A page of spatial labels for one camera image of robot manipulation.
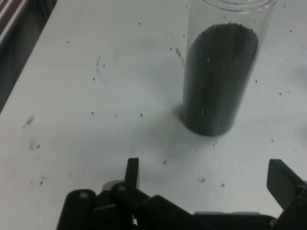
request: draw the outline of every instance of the clear plastic cylinder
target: clear plastic cylinder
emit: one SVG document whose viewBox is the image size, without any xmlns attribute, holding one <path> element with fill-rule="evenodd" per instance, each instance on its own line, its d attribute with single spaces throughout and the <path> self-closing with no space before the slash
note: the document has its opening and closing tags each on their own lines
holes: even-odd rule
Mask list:
<svg viewBox="0 0 307 230">
<path fill-rule="evenodd" d="M 191 0 L 182 119 L 201 135 L 233 125 L 276 0 Z"/>
</svg>

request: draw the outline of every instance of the black seeds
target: black seeds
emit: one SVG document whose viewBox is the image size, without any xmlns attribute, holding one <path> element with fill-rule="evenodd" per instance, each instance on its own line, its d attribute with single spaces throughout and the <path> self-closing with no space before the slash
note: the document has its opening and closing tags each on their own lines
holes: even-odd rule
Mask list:
<svg viewBox="0 0 307 230">
<path fill-rule="evenodd" d="M 230 129 L 257 51 L 257 35 L 236 23 L 213 25 L 196 38 L 185 70 L 182 118 L 188 128 L 203 135 Z"/>
</svg>

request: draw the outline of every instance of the white table surface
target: white table surface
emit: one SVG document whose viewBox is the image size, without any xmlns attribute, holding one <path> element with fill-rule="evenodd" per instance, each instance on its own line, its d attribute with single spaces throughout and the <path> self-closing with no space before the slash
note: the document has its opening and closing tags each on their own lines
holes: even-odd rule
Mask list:
<svg viewBox="0 0 307 230">
<path fill-rule="evenodd" d="M 191 213 L 280 214 L 269 159 L 307 178 L 307 1 L 277 3 L 236 124 L 218 138 L 177 118 L 186 4 L 59 0 L 0 115 L 0 229 L 55 229 L 68 192 L 99 193 L 129 157 L 141 190 Z"/>
</svg>

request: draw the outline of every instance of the black plastic part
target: black plastic part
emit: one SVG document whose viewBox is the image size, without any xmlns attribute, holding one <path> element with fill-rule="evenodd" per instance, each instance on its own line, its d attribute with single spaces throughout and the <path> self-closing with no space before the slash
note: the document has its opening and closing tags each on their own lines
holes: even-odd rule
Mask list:
<svg viewBox="0 0 307 230">
<path fill-rule="evenodd" d="M 282 160 L 270 160 L 267 188 L 283 209 L 305 186 L 305 182 Z"/>
<path fill-rule="evenodd" d="M 296 196 L 277 219 L 273 230 L 307 230 L 307 198 Z"/>
<path fill-rule="evenodd" d="M 112 194 L 120 204 L 127 205 L 135 215 L 138 225 L 145 229 L 213 230 L 163 197 L 149 197 L 128 184 L 115 185 Z"/>
<path fill-rule="evenodd" d="M 197 219 L 217 230 L 270 230 L 274 217 L 254 214 L 195 214 Z"/>
<path fill-rule="evenodd" d="M 128 159 L 125 174 L 125 183 L 129 184 L 134 188 L 139 187 L 139 158 Z"/>
<path fill-rule="evenodd" d="M 69 193 L 59 219 L 57 230 L 88 230 L 95 206 L 95 192 L 77 190 Z"/>
</svg>

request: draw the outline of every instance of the black mechanical claw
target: black mechanical claw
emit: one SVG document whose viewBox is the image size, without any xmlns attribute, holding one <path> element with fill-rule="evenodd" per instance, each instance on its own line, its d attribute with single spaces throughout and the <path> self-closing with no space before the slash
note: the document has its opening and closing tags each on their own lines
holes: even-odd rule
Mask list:
<svg viewBox="0 0 307 230">
<path fill-rule="evenodd" d="M 130 158 L 124 182 L 111 190 L 69 193 L 57 230 L 307 230 L 306 183 L 281 160 L 270 160 L 267 179 L 283 208 L 278 219 L 257 213 L 191 215 L 159 195 L 146 195 L 138 184 L 139 159 Z"/>
</svg>

